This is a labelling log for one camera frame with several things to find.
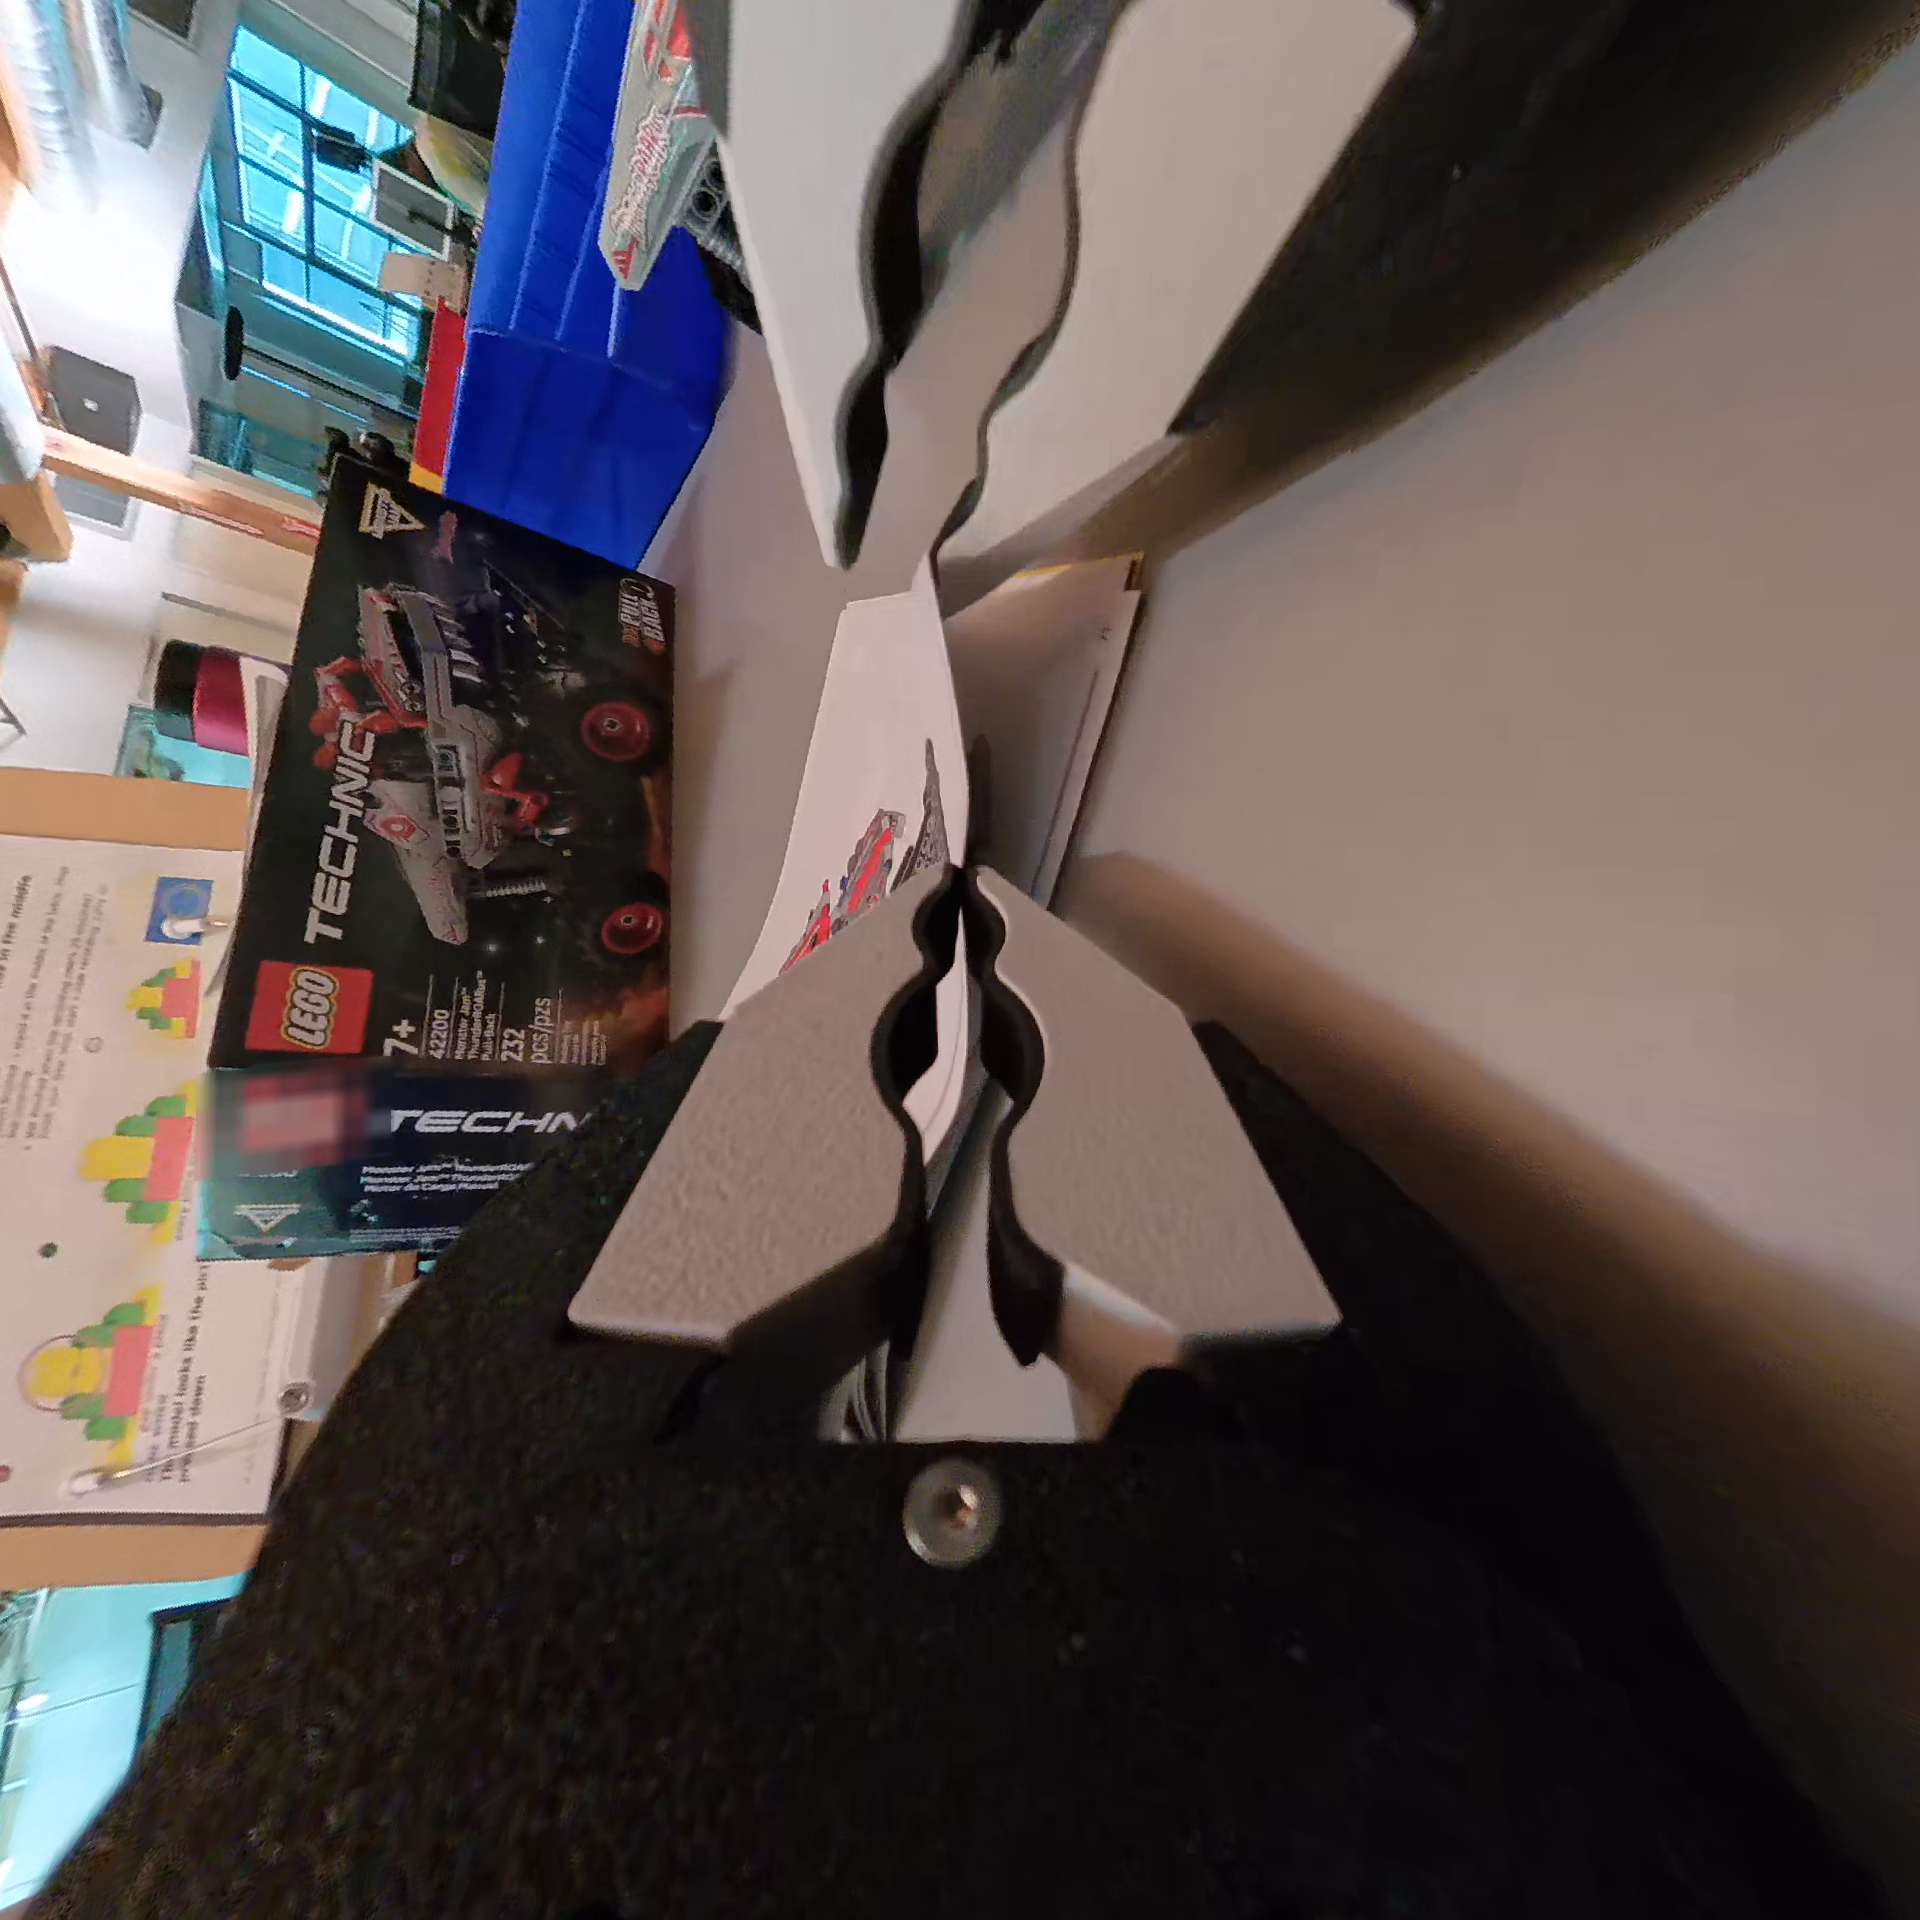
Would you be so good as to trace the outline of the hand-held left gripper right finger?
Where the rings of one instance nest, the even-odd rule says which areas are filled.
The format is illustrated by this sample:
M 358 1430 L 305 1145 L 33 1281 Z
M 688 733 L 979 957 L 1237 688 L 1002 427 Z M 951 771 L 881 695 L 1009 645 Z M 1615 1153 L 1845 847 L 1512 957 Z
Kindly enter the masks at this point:
M 991 870 L 963 875 L 1006 1106 L 986 1269 L 1022 1362 L 1203 1365 L 1339 1310 L 1182 1010 Z

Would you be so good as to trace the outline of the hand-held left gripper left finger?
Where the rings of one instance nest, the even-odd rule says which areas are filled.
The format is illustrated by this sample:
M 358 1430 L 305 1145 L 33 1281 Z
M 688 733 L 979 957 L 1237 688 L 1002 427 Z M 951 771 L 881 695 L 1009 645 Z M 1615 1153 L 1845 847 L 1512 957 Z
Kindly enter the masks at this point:
M 926 870 L 719 1024 L 567 1319 L 697 1353 L 866 1353 L 922 1283 L 954 870 Z

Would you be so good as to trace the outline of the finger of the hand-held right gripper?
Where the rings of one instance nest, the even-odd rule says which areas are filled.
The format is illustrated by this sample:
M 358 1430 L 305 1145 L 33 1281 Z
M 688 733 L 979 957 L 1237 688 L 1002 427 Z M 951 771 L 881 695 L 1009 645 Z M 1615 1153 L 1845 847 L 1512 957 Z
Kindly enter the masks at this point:
M 921 321 L 919 191 L 978 5 L 693 3 L 759 331 L 829 566 L 864 544 L 885 384 Z
M 1416 24 L 1390 3 L 1047 5 L 1017 43 L 986 147 L 933 235 L 1013 269 L 1051 246 L 982 403 L 938 563 L 1024 563 L 1165 457 Z

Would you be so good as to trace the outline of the grey red toy truck model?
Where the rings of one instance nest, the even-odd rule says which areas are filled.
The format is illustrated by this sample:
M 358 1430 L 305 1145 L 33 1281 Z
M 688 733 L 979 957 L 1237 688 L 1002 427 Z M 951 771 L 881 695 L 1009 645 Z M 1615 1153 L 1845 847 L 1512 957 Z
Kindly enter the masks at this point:
M 674 233 L 736 279 L 747 273 L 697 66 L 701 10 L 632 8 L 598 224 L 598 253 L 622 294 L 642 288 Z

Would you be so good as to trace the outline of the blue storage bin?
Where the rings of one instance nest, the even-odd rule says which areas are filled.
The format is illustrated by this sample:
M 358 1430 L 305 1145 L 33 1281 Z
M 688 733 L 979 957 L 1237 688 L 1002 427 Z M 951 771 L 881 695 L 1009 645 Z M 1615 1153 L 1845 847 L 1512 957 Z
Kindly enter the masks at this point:
M 727 387 L 730 321 L 667 230 L 627 285 L 601 250 L 634 5 L 517 5 L 463 313 L 442 491 L 640 566 Z

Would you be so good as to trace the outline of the white instruction booklet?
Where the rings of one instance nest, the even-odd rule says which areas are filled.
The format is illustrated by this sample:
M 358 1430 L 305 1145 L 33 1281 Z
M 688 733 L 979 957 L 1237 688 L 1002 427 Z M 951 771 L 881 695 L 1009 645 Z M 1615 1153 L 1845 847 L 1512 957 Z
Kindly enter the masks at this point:
M 907 592 L 839 615 L 783 865 L 727 1015 L 922 870 L 979 863 L 1051 906 L 1142 568 L 1019 573 L 944 622 L 921 568 Z

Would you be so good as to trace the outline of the grey desk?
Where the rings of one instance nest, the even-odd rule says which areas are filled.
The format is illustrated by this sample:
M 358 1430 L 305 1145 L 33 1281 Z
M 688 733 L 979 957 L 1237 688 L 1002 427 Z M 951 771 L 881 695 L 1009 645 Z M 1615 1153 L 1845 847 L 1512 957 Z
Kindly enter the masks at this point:
M 1059 910 L 1554 1346 L 1915 1915 L 1915 47 L 1158 557 Z

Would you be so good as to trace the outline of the red storage bin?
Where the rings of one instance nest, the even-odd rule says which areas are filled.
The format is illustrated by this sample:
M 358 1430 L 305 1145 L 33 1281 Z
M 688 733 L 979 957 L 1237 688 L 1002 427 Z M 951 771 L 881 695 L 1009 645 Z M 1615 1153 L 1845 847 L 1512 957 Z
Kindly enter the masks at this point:
M 426 328 L 423 392 L 409 474 L 419 490 L 446 491 L 448 443 L 466 359 L 463 313 L 439 301 Z

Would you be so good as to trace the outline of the black toy set box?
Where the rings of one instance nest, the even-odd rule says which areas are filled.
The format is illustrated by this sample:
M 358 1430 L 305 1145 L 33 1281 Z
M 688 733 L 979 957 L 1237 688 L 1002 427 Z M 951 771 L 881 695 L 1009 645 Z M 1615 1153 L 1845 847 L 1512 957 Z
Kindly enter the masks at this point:
M 337 449 L 200 1081 L 198 1256 L 434 1253 L 664 1043 L 671 590 Z

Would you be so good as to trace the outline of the printed instruction board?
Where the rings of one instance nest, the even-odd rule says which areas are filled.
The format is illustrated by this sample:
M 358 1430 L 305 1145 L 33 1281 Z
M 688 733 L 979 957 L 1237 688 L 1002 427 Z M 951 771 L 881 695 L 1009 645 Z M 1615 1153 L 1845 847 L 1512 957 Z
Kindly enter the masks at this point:
M 240 792 L 1 774 L 1 1578 L 250 1568 L 415 1277 L 200 1261 L 203 1070 Z

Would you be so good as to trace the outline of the maroon container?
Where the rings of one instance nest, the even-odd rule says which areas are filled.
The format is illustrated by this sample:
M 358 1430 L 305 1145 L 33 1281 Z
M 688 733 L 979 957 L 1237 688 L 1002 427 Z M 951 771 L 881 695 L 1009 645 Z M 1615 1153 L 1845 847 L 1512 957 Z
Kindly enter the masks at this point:
M 161 738 L 248 757 L 261 715 L 285 682 L 285 663 L 209 642 L 157 640 L 149 711 Z

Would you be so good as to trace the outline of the black speaker box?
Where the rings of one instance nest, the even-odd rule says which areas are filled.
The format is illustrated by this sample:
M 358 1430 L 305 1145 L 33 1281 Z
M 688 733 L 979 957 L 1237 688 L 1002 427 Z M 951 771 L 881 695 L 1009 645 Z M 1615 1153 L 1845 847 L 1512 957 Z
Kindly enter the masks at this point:
M 129 373 L 61 346 L 43 347 L 40 373 L 61 433 L 114 453 L 135 451 L 141 399 Z

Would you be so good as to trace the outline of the silver ventilation duct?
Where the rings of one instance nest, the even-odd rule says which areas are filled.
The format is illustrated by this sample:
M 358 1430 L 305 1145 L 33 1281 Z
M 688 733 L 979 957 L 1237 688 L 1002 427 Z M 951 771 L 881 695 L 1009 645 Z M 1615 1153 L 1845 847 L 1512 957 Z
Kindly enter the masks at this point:
M 128 3 L 3 3 L 3 55 L 37 158 L 33 200 L 94 208 L 99 139 L 146 154 L 160 95 L 137 71 Z

